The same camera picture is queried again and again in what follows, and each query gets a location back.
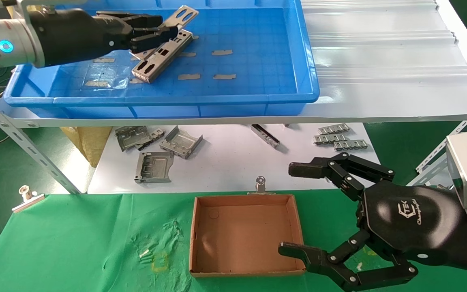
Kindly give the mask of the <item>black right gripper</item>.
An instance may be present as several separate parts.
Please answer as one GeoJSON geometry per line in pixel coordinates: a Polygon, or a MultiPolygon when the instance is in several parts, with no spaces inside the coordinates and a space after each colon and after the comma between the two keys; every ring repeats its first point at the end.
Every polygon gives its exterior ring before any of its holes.
{"type": "Polygon", "coordinates": [[[406,259],[467,270],[467,214],[454,192],[395,185],[392,169],[347,152],[291,162],[289,175],[327,178],[352,201],[361,201],[362,226],[368,231],[359,230],[331,253],[281,242],[278,253],[301,260],[307,272],[329,277],[345,292],[357,292],[408,283],[418,270],[406,259]],[[365,189],[355,177],[376,184],[365,189]],[[347,268],[345,261],[368,240],[372,250],[394,265],[361,272],[347,268]]]}

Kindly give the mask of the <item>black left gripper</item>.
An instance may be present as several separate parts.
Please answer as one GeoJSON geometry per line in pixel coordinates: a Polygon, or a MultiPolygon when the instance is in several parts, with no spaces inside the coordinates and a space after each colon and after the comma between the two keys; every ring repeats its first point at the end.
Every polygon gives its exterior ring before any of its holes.
{"type": "Polygon", "coordinates": [[[158,27],[163,23],[161,15],[144,13],[98,11],[89,15],[77,8],[54,13],[34,11],[29,17],[41,45],[43,68],[128,48],[136,54],[156,49],[179,34],[178,26],[158,27]]]}

